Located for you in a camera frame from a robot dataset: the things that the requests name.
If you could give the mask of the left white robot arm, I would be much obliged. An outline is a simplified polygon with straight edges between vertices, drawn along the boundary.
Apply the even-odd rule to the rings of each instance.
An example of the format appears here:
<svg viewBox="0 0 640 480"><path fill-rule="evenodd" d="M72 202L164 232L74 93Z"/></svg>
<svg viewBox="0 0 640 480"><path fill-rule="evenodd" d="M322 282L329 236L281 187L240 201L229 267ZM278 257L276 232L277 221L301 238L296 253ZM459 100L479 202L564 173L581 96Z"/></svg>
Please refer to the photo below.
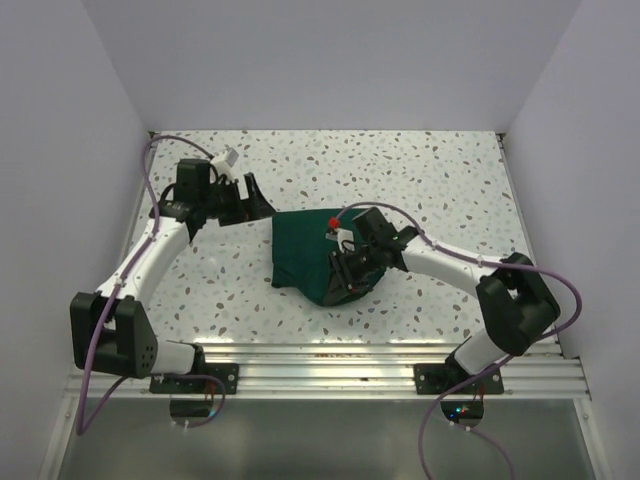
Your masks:
<svg viewBox="0 0 640 480"><path fill-rule="evenodd" d="M245 193L239 190L241 184ZM171 264L207 221L231 226L275 212L253 174L239 181L224 161L180 161L175 182L153 197L149 220L134 249L94 292L80 292L72 299L75 365L85 372L137 379L172 375L185 392L201 390L208 369L200 348L159 339L146 309Z"/></svg>

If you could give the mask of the green surgical drape cloth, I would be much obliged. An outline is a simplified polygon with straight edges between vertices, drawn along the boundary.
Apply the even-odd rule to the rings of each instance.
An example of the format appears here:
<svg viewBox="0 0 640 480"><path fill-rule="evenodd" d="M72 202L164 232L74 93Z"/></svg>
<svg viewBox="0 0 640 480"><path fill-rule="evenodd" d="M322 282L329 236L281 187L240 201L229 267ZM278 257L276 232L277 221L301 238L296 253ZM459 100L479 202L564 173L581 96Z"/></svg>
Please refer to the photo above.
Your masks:
<svg viewBox="0 0 640 480"><path fill-rule="evenodd" d="M330 254L337 244L326 238L329 220L339 209L278 212L271 218L272 279L274 288L295 288L307 300L322 306L352 303L364 293L333 293Z"/></svg>

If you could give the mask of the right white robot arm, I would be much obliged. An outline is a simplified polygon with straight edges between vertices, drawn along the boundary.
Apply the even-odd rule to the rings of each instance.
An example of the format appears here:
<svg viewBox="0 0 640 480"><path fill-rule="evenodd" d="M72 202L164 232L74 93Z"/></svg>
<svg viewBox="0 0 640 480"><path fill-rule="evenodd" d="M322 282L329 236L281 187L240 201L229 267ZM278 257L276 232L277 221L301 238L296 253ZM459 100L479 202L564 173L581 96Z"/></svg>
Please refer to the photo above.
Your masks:
<svg viewBox="0 0 640 480"><path fill-rule="evenodd" d="M329 286L324 297L335 305L371 288L371 278L386 269L440 280L475 298L483 327L445 360L442 377L451 389L468 392L481 372L507 356L521 356L560 316L560 307L531 260L473 255L427 239L415 224L396 229L382 212L369 208L343 227L328 222L326 236L337 245L329 255Z"/></svg>

